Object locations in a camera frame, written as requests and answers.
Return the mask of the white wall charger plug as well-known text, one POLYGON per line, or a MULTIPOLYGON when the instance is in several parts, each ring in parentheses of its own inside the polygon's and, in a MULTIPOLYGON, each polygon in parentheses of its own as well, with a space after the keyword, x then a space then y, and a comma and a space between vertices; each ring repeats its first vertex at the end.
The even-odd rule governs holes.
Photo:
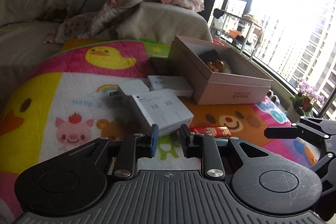
POLYGON ((126 80, 118 84, 117 90, 109 95, 109 103, 115 106, 126 106, 132 95, 149 92, 146 83, 140 79, 126 80))

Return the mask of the teal plastic toy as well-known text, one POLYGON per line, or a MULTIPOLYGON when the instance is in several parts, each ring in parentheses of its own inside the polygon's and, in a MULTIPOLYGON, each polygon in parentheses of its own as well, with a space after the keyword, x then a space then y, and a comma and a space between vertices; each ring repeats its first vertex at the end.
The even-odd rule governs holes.
POLYGON ((228 146, 229 138, 215 138, 216 145, 218 147, 226 147, 228 146))

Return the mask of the red snack packet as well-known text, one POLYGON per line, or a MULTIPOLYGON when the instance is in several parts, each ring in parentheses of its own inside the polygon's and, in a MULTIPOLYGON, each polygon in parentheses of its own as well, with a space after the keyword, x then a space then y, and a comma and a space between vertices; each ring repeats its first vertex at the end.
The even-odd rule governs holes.
POLYGON ((210 135, 214 138, 230 138, 231 133, 226 126, 220 127, 190 127, 192 134, 210 135))

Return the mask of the potted pink orchid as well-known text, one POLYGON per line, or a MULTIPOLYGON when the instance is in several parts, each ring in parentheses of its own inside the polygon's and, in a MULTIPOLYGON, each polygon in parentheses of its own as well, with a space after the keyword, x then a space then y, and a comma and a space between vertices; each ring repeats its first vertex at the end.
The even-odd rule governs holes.
POLYGON ((301 117, 312 117, 315 103, 324 104, 324 96, 318 94, 315 86, 311 86, 303 78, 298 80, 298 92, 290 97, 291 105, 286 111, 287 118, 296 123, 301 117))

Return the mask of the large white charger box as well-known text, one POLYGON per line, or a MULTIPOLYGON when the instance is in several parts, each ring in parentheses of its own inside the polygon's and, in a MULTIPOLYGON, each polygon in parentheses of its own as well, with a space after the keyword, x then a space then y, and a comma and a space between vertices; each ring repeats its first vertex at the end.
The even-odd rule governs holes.
POLYGON ((182 124, 190 125, 194 115, 170 89, 134 94, 130 106, 140 128, 148 131, 158 126, 158 136, 170 135, 182 124))

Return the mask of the small white box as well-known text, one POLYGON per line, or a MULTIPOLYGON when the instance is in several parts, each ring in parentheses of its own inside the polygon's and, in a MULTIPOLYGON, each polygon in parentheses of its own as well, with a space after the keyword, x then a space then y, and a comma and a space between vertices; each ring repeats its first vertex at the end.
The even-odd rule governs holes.
POLYGON ((182 76, 148 76, 147 82, 151 91, 170 89, 177 97, 193 96, 193 88, 182 76))

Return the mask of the pink cardboard box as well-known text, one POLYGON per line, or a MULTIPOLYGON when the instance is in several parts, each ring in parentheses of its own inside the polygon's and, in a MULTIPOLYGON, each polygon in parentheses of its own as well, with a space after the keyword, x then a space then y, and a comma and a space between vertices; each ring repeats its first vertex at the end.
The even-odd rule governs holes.
POLYGON ((193 88, 199 105, 260 103, 272 80, 233 48, 204 40, 176 36, 169 51, 169 61, 176 72, 193 88), (198 57, 216 50, 225 65, 223 73, 212 72, 198 57))

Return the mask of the brown toy figurine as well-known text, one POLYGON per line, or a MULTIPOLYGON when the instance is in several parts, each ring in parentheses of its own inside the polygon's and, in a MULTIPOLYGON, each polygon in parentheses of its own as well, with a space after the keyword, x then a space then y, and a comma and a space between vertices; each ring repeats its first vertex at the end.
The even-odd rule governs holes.
POLYGON ((224 63, 219 60, 216 60, 215 62, 209 61, 207 63, 207 66, 212 72, 216 72, 216 73, 223 73, 225 69, 224 63))

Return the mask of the colourful cartoon play mat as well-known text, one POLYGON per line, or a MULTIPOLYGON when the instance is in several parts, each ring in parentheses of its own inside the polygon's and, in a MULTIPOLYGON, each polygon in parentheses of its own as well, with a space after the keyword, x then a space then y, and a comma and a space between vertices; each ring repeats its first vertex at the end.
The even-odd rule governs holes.
MULTIPOLYGON (((22 214, 14 193, 25 169, 101 136, 120 141, 137 131, 120 98, 119 83, 154 74, 150 59, 167 57, 165 45, 118 41, 74 47, 43 61, 17 88, 1 113, 1 223, 22 214)), ((183 103, 193 113, 192 127, 226 127, 234 136, 312 166, 318 153, 300 139, 272 140, 269 126, 289 126, 285 114, 268 98, 250 105, 183 103)))

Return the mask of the metal storage rack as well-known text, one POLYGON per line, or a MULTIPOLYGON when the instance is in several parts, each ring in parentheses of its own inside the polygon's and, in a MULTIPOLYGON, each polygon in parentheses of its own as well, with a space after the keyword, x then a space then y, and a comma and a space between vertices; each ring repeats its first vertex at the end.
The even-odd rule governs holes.
POLYGON ((250 60, 260 46, 264 31, 250 14, 237 16, 221 9, 214 9, 210 32, 216 40, 236 49, 250 60))

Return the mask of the floral pink blanket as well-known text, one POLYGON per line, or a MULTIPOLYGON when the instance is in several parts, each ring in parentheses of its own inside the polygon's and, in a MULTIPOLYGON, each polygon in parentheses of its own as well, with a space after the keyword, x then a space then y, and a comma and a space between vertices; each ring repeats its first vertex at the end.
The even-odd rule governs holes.
MULTIPOLYGON (((91 39, 102 33, 107 26, 131 8, 145 0, 107 0, 98 12, 73 16, 49 32, 43 42, 63 44, 72 38, 91 39)), ((193 12, 205 9, 204 0, 158 0, 164 5, 179 6, 193 12)))

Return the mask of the beige sofa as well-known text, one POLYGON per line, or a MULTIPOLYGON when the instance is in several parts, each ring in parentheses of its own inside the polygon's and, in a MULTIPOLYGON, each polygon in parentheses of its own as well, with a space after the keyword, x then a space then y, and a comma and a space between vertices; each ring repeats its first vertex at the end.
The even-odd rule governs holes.
POLYGON ((1 96, 70 39, 211 41, 204 0, 1 0, 1 96))

